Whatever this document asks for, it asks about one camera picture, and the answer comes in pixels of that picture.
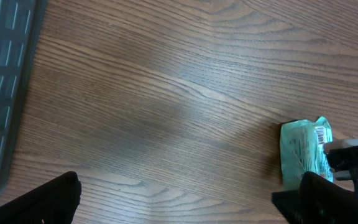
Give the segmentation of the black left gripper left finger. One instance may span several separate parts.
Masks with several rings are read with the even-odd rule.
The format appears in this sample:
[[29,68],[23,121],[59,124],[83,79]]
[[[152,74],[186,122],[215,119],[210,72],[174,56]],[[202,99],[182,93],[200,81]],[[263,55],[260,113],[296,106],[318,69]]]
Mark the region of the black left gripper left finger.
[[66,172],[1,206],[0,224],[71,224],[80,196],[77,173]]

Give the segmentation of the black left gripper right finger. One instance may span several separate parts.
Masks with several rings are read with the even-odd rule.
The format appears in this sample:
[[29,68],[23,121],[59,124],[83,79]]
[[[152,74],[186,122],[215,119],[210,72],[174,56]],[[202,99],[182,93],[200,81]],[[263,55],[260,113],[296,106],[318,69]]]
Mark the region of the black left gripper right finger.
[[314,172],[305,172],[299,188],[303,223],[358,224],[358,198]]

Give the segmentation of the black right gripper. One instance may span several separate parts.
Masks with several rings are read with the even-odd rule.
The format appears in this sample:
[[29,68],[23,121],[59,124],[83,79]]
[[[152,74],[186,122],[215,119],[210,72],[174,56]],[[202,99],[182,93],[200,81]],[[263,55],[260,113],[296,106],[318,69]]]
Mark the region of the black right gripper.
[[[335,171],[348,170],[358,198],[358,146],[334,149],[326,155],[329,166]],[[297,190],[272,193],[272,203],[289,224],[302,224],[300,196]]]

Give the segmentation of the teal snack wrapper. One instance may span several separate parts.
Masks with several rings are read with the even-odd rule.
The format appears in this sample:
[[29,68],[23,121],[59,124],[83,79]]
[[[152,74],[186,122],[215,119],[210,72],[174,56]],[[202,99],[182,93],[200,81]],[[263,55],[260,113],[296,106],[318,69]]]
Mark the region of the teal snack wrapper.
[[323,145],[332,140],[332,129],[325,117],[316,121],[292,121],[281,126],[280,163],[285,190],[298,189],[308,171],[334,181],[323,149]]

